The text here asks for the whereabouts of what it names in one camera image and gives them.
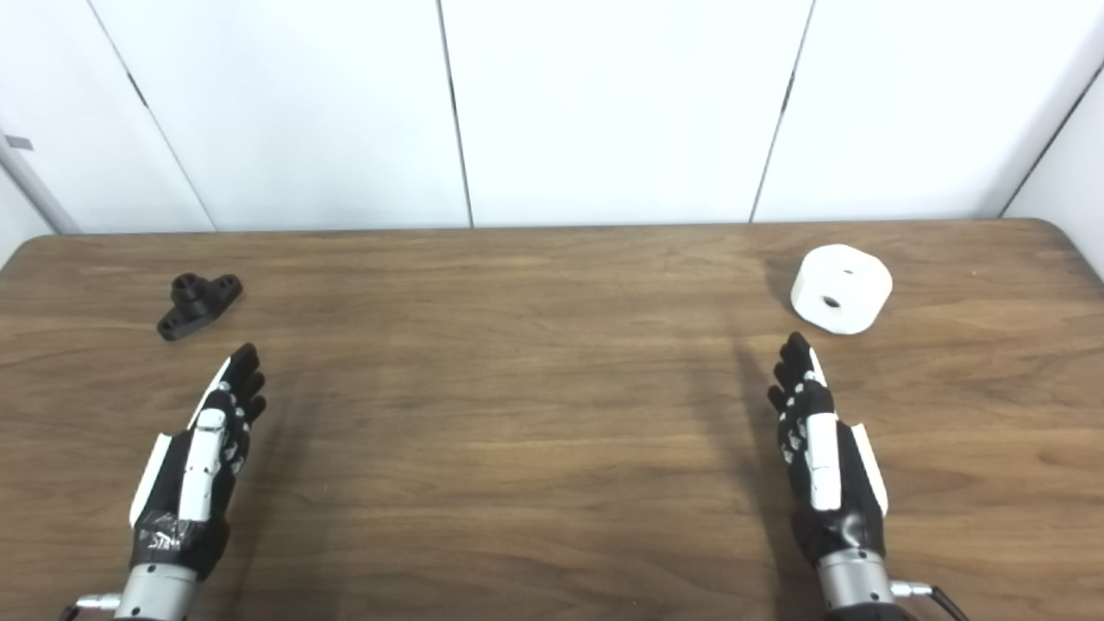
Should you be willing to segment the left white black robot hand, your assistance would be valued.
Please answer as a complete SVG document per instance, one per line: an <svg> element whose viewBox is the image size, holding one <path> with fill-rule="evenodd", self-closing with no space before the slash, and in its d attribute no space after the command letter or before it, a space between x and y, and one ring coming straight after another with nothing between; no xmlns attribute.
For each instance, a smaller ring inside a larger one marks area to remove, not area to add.
<svg viewBox="0 0 1104 621"><path fill-rule="evenodd" d="M129 513L130 568L166 564L205 581L229 547L229 504L266 400L259 351L244 343L206 386L189 423L159 434Z"/></svg>

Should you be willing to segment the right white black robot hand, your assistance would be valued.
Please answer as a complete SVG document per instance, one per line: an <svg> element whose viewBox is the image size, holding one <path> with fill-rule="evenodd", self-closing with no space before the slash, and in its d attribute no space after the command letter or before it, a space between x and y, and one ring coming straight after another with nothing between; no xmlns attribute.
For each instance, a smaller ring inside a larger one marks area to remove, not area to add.
<svg viewBox="0 0 1104 621"><path fill-rule="evenodd" d="M774 377L768 400L795 503L790 530L806 561L843 550L887 557L887 487L866 429L840 419L802 333L781 346Z"/></svg>

